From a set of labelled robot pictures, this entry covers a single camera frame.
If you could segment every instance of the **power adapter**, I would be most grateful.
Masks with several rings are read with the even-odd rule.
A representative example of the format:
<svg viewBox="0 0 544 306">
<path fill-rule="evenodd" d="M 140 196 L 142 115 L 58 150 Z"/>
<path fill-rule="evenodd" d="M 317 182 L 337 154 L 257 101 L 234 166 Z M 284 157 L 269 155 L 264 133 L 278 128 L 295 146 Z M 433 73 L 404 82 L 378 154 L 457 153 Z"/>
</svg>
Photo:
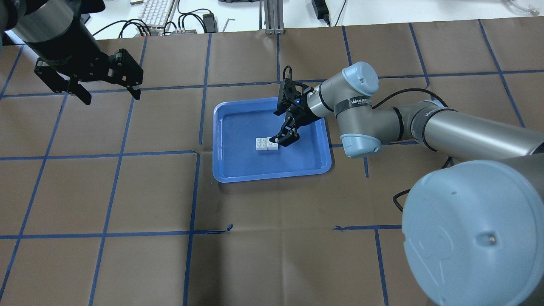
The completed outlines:
<svg viewBox="0 0 544 306">
<path fill-rule="evenodd" d="M 323 19 L 325 23 L 330 27 L 331 20 L 329 18 L 329 8 L 325 3 L 325 0 L 312 0 L 313 10 L 316 12 L 317 19 Z"/>
<path fill-rule="evenodd" d="M 217 22 L 215 21 L 215 16 L 213 13 L 204 14 L 202 19 L 204 20 L 204 26 L 206 26 L 206 33 L 217 32 Z"/>
</svg>

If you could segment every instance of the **metal stand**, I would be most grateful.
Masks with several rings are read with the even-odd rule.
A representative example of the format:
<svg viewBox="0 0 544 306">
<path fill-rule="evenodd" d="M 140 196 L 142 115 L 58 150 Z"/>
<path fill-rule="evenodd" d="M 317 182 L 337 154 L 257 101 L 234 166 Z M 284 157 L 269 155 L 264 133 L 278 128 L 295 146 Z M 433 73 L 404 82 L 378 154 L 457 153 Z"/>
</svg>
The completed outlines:
<svg viewBox="0 0 544 306">
<path fill-rule="evenodd" d="M 264 23 L 267 34 L 283 34 L 283 0 L 264 0 Z"/>
</svg>

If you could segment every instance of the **blue tape grid line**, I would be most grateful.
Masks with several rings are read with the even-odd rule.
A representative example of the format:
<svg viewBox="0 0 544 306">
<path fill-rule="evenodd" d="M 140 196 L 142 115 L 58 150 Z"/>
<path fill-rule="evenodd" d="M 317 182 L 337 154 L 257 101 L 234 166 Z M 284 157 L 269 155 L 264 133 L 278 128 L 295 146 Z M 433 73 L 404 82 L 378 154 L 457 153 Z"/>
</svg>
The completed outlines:
<svg viewBox="0 0 544 306">
<path fill-rule="evenodd" d="M 0 92 L 0 100 L 4 96 L 5 89 L 8 87 L 9 80 L 11 79 L 11 76 L 13 75 L 13 72 L 15 71 L 15 66 L 17 66 L 17 62 L 19 61 L 19 58 L 21 58 L 21 54 L 23 53 L 24 46 L 21 46 L 19 48 L 19 52 L 17 53 L 17 57 L 15 57 L 15 61 L 13 62 L 13 66 L 11 66 L 11 70 L 9 71 L 8 78 L 5 80 L 4 88 L 2 88 L 2 92 Z"/>
<path fill-rule="evenodd" d="M 419 49 L 419 44 L 417 43 L 416 32 L 413 30 L 413 26 L 411 22 L 408 23 L 408 26 L 410 27 L 410 33 L 412 33 L 413 43 L 414 45 L 416 45 L 417 56 L 419 57 L 419 62 L 421 63 L 421 69 L 423 71 L 423 76 L 425 77 L 425 81 L 428 87 L 429 85 L 431 85 L 431 83 L 429 82 L 429 75 L 427 74 L 427 69 L 425 68 L 425 63 L 423 62 L 423 56 L 421 55 L 421 50 Z"/>
<path fill-rule="evenodd" d="M 348 64 L 351 66 L 352 65 L 351 52 L 349 51 L 348 35 L 345 32 L 345 26 L 342 26 L 342 35 L 344 36 L 345 53 L 346 53 L 346 56 L 348 57 Z M 339 148 L 336 145 L 331 145 L 331 147 L 332 148 Z M 366 157 L 363 158 L 363 164 L 364 164 L 364 175 L 365 175 L 366 178 L 369 178 L 369 175 L 368 175 L 368 158 L 366 158 Z"/>
<path fill-rule="evenodd" d="M 195 169 L 195 183 L 193 187 L 193 207 L 191 209 L 191 224 L 189 227 L 189 242 L 187 244 L 187 259 L 185 263 L 185 281 L 183 284 L 183 306 L 187 306 L 187 300 L 189 295 L 189 276 L 191 268 L 191 255 L 193 254 L 193 237 L 195 230 L 195 216 L 196 216 L 196 199 L 199 190 L 199 175 L 200 175 L 200 154 L 196 154 L 196 169 Z"/>
<path fill-rule="evenodd" d="M 21 157 L 0 157 L 0 161 L 28 161 L 28 160 L 80 160 L 83 158 L 104 158 L 119 156 L 147 156 L 147 155 L 175 155 L 175 154 L 194 154 L 195 151 L 151 151 L 135 152 L 123 154 L 94 154 L 94 155 L 62 155 L 62 156 L 21 156 Z"/>
<path fill-rule="evenodd" d="M 47 145 L 47 150 L 45 151 L 45 157 L 49 156 L 49 152 L 51 151 L 51 146 L 53 145 L 53 140 L 55 139 L 55 134 L 57 133 L 57 128 L 59 127 L 60 117 L 63 114 L 64 106 L 66 105 L 66 99 L 68 98 L 68 94 L 64 95 L 63 103 L 60 106 L 60 111 L 57 116 L 57 121 L 55 122 L 55 126 L 53 128 L 53 132 L 51 133 L 51 137 L 49 139 L 49 144 Z M 21 229 L 19 230 L 19 236 L 23 235 L 24 228 L 27 225 L 28 216 L 30 215 L 30 210 L 32 209 L 32 204 L 34 203 L 34 198 L 36 197 L 36 192 L 38 191 L 38 185 L 40 184 L 41 176 L 44 173 L 45 163 L 47 159 L 44 158 L 44 160 L 41 163 L 40 171 L 38 172 L 38 177 L 36 178 L 36 183 L 34 184 L 34 189 L 32 190 L 32 196 L 30 196 L 30 201 L 28 203 L 27 211 L 24 214 L 24 219 L 21 224 Z M 8 283 L 9 274 L 11 272 L 11 268 L 13 267 L 13 263 L 15 261 L 15 256 L 17 255 L 17 251 L 19 249 L 19 244 L 21 243 L 21 238 L 17 238 L 17 242 L 15 242 L 15 247 L 13 249 L 13 252 L 11 254 L 11 259 L 9 260 L 8 269 L 4 276 L 4 281 L 2 282 L 2 287 L 0 288 L 0 301 L 2 300 L 2 296 L 4 295 L 5 286 Z"/>
<path fill-rule="evenodd" d="M 141 57 L 140 57 L 140 63 L 139 63 L 140 67 L 142 66 L 142 63 L 144 62 L 144 54 L 145 54 L 146 46 L 147 46 L 147 38 L 144 39 L 144 46 L 142 47 L 142 51 L 141 51 Z M 117 188 L 117 181 L 119 179 L 119 172 L 121 170 L 121 162 L 123 160 L 123 153 L 125 152 L 125 145 L 127 142 L 127 135 L 128 135 L 128 127 L 131 122 L 133 108 L 134 108 L 134 98 L 131 98 L 131 105 L 128 109 L 128 116 L 127 116 L 127 121 L 125 124 L 125 132 L 123 134 L 123 141 L 121 143 L 121 149 L 119 151 L 119 159 L 117 161 L 117 168 L 115 170 L 115 176 L 113 179 L 112 192 L 109 197 L 108 210 L 106 212 L 106 220 L 104 221 L 104 229 L 102 230 L 100 248 L 98 249 L 98 258 L 96 260 L 95 274 L 92 278 L 91 293 L 89 296 L 89 306 L 92 306 L 92 302 L 95 298 L 96 281 L 98 279 L 98 272 L 100 271 L 100 263 L 102 262 L 102 254 L 104 251 L 104 244 L 106 242 L 106 233 L 108 231 L 109 218 L 112 213 L 113 199 L 115 198 L 115 190 Z"/>
<path fill-rule="evenodd" d="M 230 224 L 224 230 L 195 230 L 192 231 L 193 235 L 211 235 L 222 234 L 228 232 L 233 228 Z M 137 232 L 108 232 L 106 237 L 144 237 L 144 236 L 187 236 L 191 233 L 189 230 L 176 230 L 176 231 L 137 231 Z M 88 234 L 36 234 L 36 235 L 4 235 L 0 236 L 0 240 L 14 240 L 14 239 L 58 239 L 58 238 L 101 238 L 104 235 L 101 232 L 94 232 Z"/>
<path fill-rule="evenodd" d="M 208 89 L 208 72 L 209 72 L 209 54 L 212 48 L 212 34 L 208 34 L 208 50 L 206 51 L 206 68 L 204 70 L 204 89 L 202 91 L 202 108 L 200 109 L 200 129 L 199 129 L 199 144 L 202 144 L 202 135 L 204 133 L 204 117 L 206 111 L 206 92 Z"/>
<path fill-rule="evenodd" d="M 342 35 L 344 35 L 344 44 L 345 44 L 345 51 L 348 56 L 348 64 L 351 66 L 351 52 L 349 52 L 349 43 L 348 43 L 348 36 L 345 33 L 345 26 L 342 26 Z"/>
<path fill-rule="evenodd" d="M 376 252 L 378 254 L 378 266 L 380 267 L 381 291 L 384 294 L 385 306 L 389 306 L 389 298 L 387 297 L 387 285 L 385 283 L 384 260 L 381 256 L 380 233 L 378 232 L 377 229 L 374 229 L 374 237 L 376 239 Z"/>
<path fill-rule="evenodd" d="M 517 119 L 520 121 L 520 125 L 522 127 L 525 127 L 525 123 L 523 122 L 523 119 L 521 118 L 520 112 L 517 109 L 516 102 L 514 102 L 514 98 L 512 97 L 512 93 L 510 93 L 510 89 L 508 88 L 508 84 L 506 83 L 506 79 L 504 78 L 503 72 L 500 69 L 499 62 L 497 61 L 497 57 L 495 57 L 495 53 L 493 52 L 493 49 L 491 48 L 491 44 L 489 43 L 489 39 L 487 39 L 487 35 L 485 34 L 484 25 L 481 23 L 480 19 L 478 19 L 478 23 L 480 24 L 481 34 L 484 36 L 484 40 L 485 40 L 485 44 L 487 45 L 487 49 L 489 50 L 489 53 L 491 54 L 491 57 L 493 58 L 493 62 L 495 63 L 495 66 L 497 67 L 497 72 L 499 73 L 500 80 L 503 82 L 504 90 L 506 90 L 506 94 L 508 95 L 508 99 L 510 99 L 510 103 L 512 104 L 512 108 L 514 108 L 514 112 L 516 113 Z"/>
<path fill-rule="evenodd" d="M 513 70 L 513 71 L 501 71 L 503 75 L 510 74 L 538 74 L 544 73 L 544 69 L 537 70 Z M 429 74 L 428 77 L 450 77 L 450 76 L 486 76 L 486 75 L 499 75 L 498 71 L 490 72 L 461 72 L 455 74 Z M 379 76 L 379 79 L 384 78 L 420 78 L 425 77 L 425 75 L 398 75 L 398 76 Z M 325 82 L 325 79 L 301 79 L 296 80 L 300 83 L 322 83 Z M 255 86 L 255 85 L 268 85 L 268 84 L 277 84 L 277 81 L 269 82 L 251 82 L 251 83 L 230 83 L 230 84 L 208 84 L 207 87 L 236 87 L 236 86 Z M 168 89 L 194 89 L 194 88 L 204 88 L 204 85 L 186 85 L 186 86 L 165 86 L 165 87 L 148 87 L 140 88 L 142 91 L 149 90 L 168 90 Z M 108 90 L 90 90 L 91 94 L 103 94 L 103 93 L 123 93 L 125 89 L 108 89 Z M 11 98 L 11 97 L 36 97 L 36 96 L 61 96 L 63 94 L 57 93 L 37 93 L 37 94 L 15 94 L 15 95 L 4 95 L 2 97 Z"/>
<path fill-rule="evenodd" d="M 332 230 L 373 230 L 374 238 L 376 240 L 376 254 L 378 256 L 378 267 L 380 269 L 380 279 L 381 279 L 381 289 L 384 296 L 385 306 L 389 306 L 389 297 L 387 296 L 387 284 L 385 281 L 385 270 L 384 270 L 384 260 L 381 254 L 381 244 L 380 244 L 380 229 L 401 229 L 400 224 L 391 224 L 391 225 L 352 225 L 349 227 L 335 227 Z"/>
</svg>

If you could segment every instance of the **light blue joint cap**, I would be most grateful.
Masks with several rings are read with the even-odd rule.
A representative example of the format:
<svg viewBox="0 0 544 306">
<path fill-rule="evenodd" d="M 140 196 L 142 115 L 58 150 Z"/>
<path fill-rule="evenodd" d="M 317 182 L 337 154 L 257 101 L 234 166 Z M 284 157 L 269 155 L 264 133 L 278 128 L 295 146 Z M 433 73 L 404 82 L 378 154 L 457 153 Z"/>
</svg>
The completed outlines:
<svg viewBox="0 0 544 306">
<path fill-rule="evenodd" d="M 429 102 L 429 103 L 432 103 L 438 107 L 444 107 L 444 105 L 442 105 L 442 103 L 440 103 L 439 100 L 424 100 L 424 101 L 420 101 L 419 103 L 423 103 L 423 102 Z"/>
<path fill-rule="evenodd" d="M 432 172 L 403 211 L 412 273 L 439 306 L 518 306 L 544 275 L 544 203 L 502 163 Z"/>
<path fill-rule="evenodd" d="M 372 96 L 380 86 L 376 71 L 365 62 L 357 62 L 342 69 L 342 75 L 355 90 L 365 96 Z"/>
<path fill-rule="evenodd" d="M 361 158 L 378 153 L 381 150 L 381 141 L 372 136 L 363 134 L 343 134 L 340 136 L 344 152 L 348 157 Z"/>
</svg>

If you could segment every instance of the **black cable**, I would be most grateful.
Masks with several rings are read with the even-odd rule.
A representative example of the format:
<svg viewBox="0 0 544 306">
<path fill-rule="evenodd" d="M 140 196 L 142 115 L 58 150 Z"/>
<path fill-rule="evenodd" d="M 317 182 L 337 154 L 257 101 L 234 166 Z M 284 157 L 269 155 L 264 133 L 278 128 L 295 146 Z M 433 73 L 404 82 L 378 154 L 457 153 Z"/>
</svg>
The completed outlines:
<svg viewBox="0 0 544 306">
<path fill-rule="evenodd" d="M 133 21 L 127 21 L 127 22 L 125 22 L 125 24 L 123 25 L 123 28 L 122 28 L 121 31 L 119 32 L 118 38 L 123 38 L 123 31 L 125 31 L 125 29 L 126 29 L 129 25 L 135 25 L 136 28 L 138 29 L 138 31 L 140 32 L 140 36 L 144 36 L 144 27 L 143 27 L 141 24 L 136 23 L 136 22 L 133 22 Z"/>
<path fill-rule="evenodd" d="M 446 160 L 446 162 L 444 163 L 444 165 L 443 165 L 442 167 L 440 167 L 440 169 L 446 169 L 446 168 L 450 165 L 450 163 L 452 162 L 452 160 L 453 160 L 453 158 L 452 158 L 451 156 L 448 157 L 448 159 Z M 401 191 L 401 192 L 399 192 L 399 193 L 397 193 L 397 194 L 395 194 L 395 195 L 393 196 L 393 203 L 395 203 L 395 206 L 400 210 L 400 212 L 402 212 L 404 208 L 403 208 L 402 206 L 400 206 L 400 203 L 399 203 L 399 201 L 397 201 L 397 199 L 398 199 L 399 197 L 405 195 L 405 194 L 408 194 L 408 193 L 410 192 L 410 190 L 411 190 L 411 189 L 406 189 L 406 190 Z"/>
<path fill-rule="evenodd" d="M 149 36 L 151 36 L 151 30 L 149 29 L 149 26 L 147 25 L 147 23 L 145 23 L 142 19 L 136 19 L 136 18 L 133 18 L 133 19 L 129 19 L 128 21 L 139 21 L 142 23 L 142 25 L 144 25 L 145 29 L 147 30 L 147 32 L 149 33 Z"/>
<path fill-rule="evenodd" d="M 282 77 L 285 78 L 285 71 L 287 71 L 287 69 L 289 69 L 289 74 L 287 76 L 289 77 L 289 79 L 292 79 L 293 78 L 293 68 L 291 68 L 291 66 L 289 66 L 289 65 L 287 65 L 287 66 L 285 66 L 285 68 L 283 68 Z"/>
<path fill-rule="evenodd" d="M 344 10 L 344 6 L 347 0 L 344 0 L 344 4 L 342 4 L 342 8 L 340 9 L 340 13 L 338 13 L 338 18 L 336 19 L 335 26 L 338 25 L 338 20 L 340 20 L 340 16 L 342 15 L 342 11 Z"/>
<path fill-rule="evenodd" d="M 195 18 L 198 20 L 198 22 L 200 23 L 200 25 L 202 26 L 202 29 L 204 30 L 204 32 L 205 32 L 205 33 L 208 32 L 208 31 L 206 30 L 206 25 L 204 25 L 204 20 L 202 20 L 202 18 L 200 18 L 200 16 L 198 16 L 198 15 L 196 15 L 196 14 L 193 14 L 193 13 L 189 13 L 189 14 L 186 14 L 186 15 L 181 15 L 181 16 L 179 16 L 178 19 L 177 19 L 177 24 L 178 24 L 178 26 L 180 25 L 180 19 L 181 19 L 181 28 L 185 29 L 184 21 L 185 21 L 185 18 L 186 18 L 187 16 L 193 16 L 193 17 L 195 17 Z"/>
<path fill-rule="evenodd" d="M 181 10 L 180 10 L 180 2 L 181 2 L 181 1 L 178 1 L 178 2 L 177 2 L 177 12 L 180 13 L 180 14 L 182 14 L 182 15 L 189 14 L 189 13 L 194 13 L 194 12 L 196 12 L 196 11 L 201 11 L 201 10 L 208 11 L 208 13 L 210 13 L 210 14 L 212 13 L 212 11 L 210 11 L 210 10 L 208 10 L 208 9 L 196 9 L 196 10 L 188 11 L 187 13 L 183 13 L 183 12 L 181 12 Z"/>
<path fill-rule="evenodd" d="M 402 195 L 405 195 L 410 192 L 410 189 L 406 189 L 405 191 L 401 191 L 393 196 L 393 203 L 395 203 L 395 206 L 400 210 L 400 212 L 403 211 L 403 207 L 400 206 L 399 201 L 397 199 L 401 197 Z"/>
<path fill-rule="evenodd" d="M 105 29 L 111 27 L 112 25 L 115 25 L 115 24 L 120 23 L 120 22 L 127 22 L 127 21 L 128 21 L 128 20 L 118 20 L 118 21 L 112 22 L 112 23 L 110 23 L 109 25 L 107 25 L 107 26 L 101 28 L 100 30 L 96 31 L 96 32 L 93 34 L 93 36 L 96 35 L 96 34 L 98 34 L 98 33 L 100 33 L 100 32 L 102 32 L 103 30 L 105 30 Z"/>
<path fill-rule="evenodd" d="M 372 109 L 378 108 L 380 105 L 384 104 L 387 100 L 391 99 L 392 97 L 394 97 L 396 95 L 400 95 L 402 93 L 408 93 L 410 91 L 420 91 L 422 93 L 429 94 L 429 95 L 435 97 L 442 105 L 444 105 L 444 107 L 448 107 L 448 105 L 444 102 L 444 100 L 442 98 L 440 98 L 437 94 L 433 93 L 430 90 L 426 90 L 426 89 L 423 89 L 423 88 L 407 88 L 407 89 L 399 90 L 399 91 L 397 91 L 395 93 L 392 93 L 387 98 L 381 100 L 378 104 L 374 105 L 372 107 Z"/>
<path fill-rule="evenodd" d="M 169 22 L 167 22 L 167 23 L 164 24 L 164 28 L 163 28 L 163 36 L 166 34 L 166 27 L 167 27 L 169 24 L 171 24 L 171 23 L 174 25 L 174 28 L 176 29 L 176 32 L 177 32 L 177 26 L 176 26 L 176 24 L 175 24 L 174 22 L 172 22 L 172 21 L 169 21 Z"/>
</svg>

